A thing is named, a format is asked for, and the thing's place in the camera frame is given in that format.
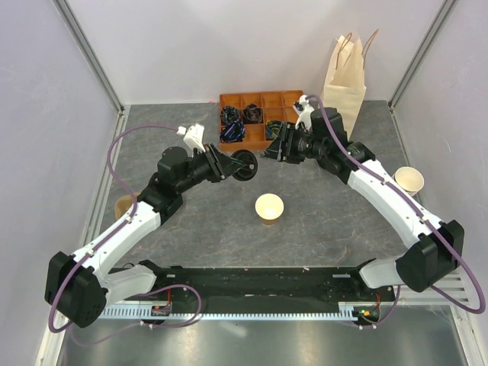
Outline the black cup lid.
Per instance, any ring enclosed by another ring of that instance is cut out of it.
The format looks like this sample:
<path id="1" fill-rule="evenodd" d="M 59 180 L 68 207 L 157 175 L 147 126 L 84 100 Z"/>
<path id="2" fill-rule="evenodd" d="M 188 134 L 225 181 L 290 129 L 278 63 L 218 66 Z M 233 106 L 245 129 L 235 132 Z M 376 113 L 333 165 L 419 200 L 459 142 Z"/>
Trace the black cup lid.
<path id="1" fill-rule="evenodd" d="M 241 149 L 235 151 L 231 157 L 243 163 L 243 167 L 233 174 L 237 181 L 250 181 L 256 176 L 258 161 L 253 152 Z"/>

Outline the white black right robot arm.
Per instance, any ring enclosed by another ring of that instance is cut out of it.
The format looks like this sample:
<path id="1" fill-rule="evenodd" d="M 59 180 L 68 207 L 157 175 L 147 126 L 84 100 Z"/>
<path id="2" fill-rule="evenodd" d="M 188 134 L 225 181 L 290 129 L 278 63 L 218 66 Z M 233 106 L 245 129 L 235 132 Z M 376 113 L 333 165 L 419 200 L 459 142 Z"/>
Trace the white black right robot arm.
<path id="1" fill-rule="evenodd" d="M 359 265 L 349 281 L 351 295 L 367 300 L 377 288 L 406 285 L 421 293 L 459 266 L 464 228 L 428 212 L 403 191 L 363 143 L 348 141 L 342 116 L 334 108 L 315 110 L 311 128 L 283 123 L 263 152 L 268 159 L 300 164 L 314 159 L 319 166 L 361 194 L 394 228 L 407 248 L 394 259 L 372 259 Z"/>

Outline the stack of paper cups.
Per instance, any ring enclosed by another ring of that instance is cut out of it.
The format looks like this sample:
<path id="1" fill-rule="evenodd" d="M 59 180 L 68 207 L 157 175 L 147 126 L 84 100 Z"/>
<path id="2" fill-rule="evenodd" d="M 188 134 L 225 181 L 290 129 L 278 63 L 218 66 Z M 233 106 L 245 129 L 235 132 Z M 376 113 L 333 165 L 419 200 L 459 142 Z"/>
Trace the stack of paper cups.
<path id="1" fill-rule="evenodd" d="M 410 196 L 419 193 L 425 184 L 423 175 L 415 168 L 403 166 L 392 175 L 393 180 Z"/>

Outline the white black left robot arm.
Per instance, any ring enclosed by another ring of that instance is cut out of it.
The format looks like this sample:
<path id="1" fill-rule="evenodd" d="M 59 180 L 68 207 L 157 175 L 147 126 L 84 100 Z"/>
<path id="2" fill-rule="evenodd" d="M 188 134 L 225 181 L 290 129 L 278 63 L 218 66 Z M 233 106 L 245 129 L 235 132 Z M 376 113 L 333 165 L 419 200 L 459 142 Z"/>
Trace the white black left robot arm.
<path id="1" fill-rule="evenodd" d="M 56 253 L 48 266 L 45 300 L 51 306 L 49 328 L 56 313 L 80 328 L 91 325 L 106 306 L 145 294 L 151 300 L 165 296 L 167 281 L 145 265 L 114 272 L 114 265 L 142 238 L 160 228 L 183 204 L 184 192 L 203 181 L 228 177 L 246 181 L 257 164 L 246 150 L 228 156 L 214 145 L 190 156 L 181 147 L 162 153 L 148 185 L 133 198 L 130 209 L 98 238 L 71 255 Z"/>

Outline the single paper cup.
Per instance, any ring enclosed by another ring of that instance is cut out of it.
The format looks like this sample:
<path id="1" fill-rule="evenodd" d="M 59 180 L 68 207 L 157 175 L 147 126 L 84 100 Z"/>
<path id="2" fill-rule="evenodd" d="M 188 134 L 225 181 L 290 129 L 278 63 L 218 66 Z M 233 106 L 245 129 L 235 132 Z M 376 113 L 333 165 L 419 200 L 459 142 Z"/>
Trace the single paper cup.
<path id="1" fill-rule="evenodd" d="M 284 212 L 284 202 L 276 194 L 262 194 L 255 201 L 255 212 L 265 225 L 274 225 Z"/>

